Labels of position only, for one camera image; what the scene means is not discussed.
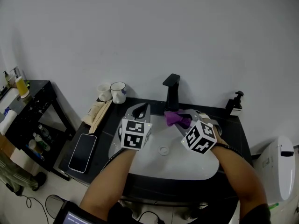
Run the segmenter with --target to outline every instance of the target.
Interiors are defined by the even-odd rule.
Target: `person's hand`
[[[203,122],[205,122],[206,124],[209,123],[209,120],[210,120],[210,119],[208,119],[208,118],[203,118]],[[213,126],[213,130],[214,130],[214,133],[215,133],[215,136],[216,136],[216,139],[217,139],[217,143],[228,145],[227,142],[224,141],[224,140],[220,137],[220,135],[219,135],[219,133],[218,133],[218,130],[217,130],[217,128],[216,128],[215,125]]]

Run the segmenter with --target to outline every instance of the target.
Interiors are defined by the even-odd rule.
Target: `smartphone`
[[[97,137],[89,134],[81,134],[71,156],[69,168],[79,173],[86,171],[90,156]]]

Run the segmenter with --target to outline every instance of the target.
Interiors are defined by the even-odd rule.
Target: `white toilet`
[[[291,141],[279,136],[254,163],[266,191],[268,203],[287,200],[295,180],[295,156]]]

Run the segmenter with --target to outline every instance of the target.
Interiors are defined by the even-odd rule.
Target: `white mug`
[[[100,84],[97,87],[97,91],[99,93],[100,101],[106,102],[106,101],[109,101],[112,99],[112,94],[111,94],[109,83]]]
[[[111,89],[113,103],[122,104],[126,101],[127,88],[125,83],[115,82],[111,85],[110,89]]]

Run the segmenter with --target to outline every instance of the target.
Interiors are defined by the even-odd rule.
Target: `paper towel roll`
[[[17,113],[13,110],[8,111],[7,115],[5,116],[4,120],[0,123],[0,133],[5,135],[6,131],[14,121],[15,117],[17,117]]]

